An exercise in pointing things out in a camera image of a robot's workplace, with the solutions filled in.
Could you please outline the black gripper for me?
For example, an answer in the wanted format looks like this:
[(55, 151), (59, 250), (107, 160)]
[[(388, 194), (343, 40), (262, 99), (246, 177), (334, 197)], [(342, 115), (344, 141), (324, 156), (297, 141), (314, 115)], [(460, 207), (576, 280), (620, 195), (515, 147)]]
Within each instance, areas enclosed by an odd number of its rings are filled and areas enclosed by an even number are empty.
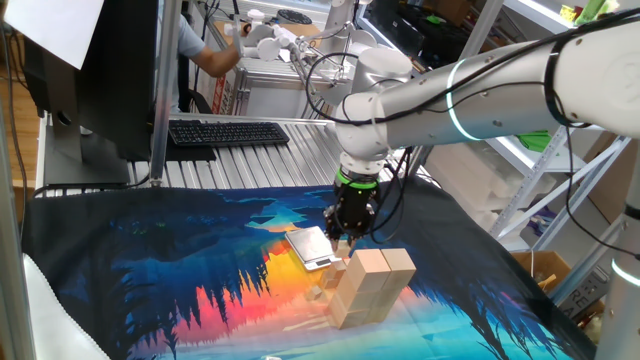
[(325, 235), (333, 246), (337, 246), (341, 235), (348, 235), (348, 245), (370, 234), (373, 209), (370, 204), (375, 188), (360, 189), (351, 185), (334, 187), (335, 200), (324, 210)]

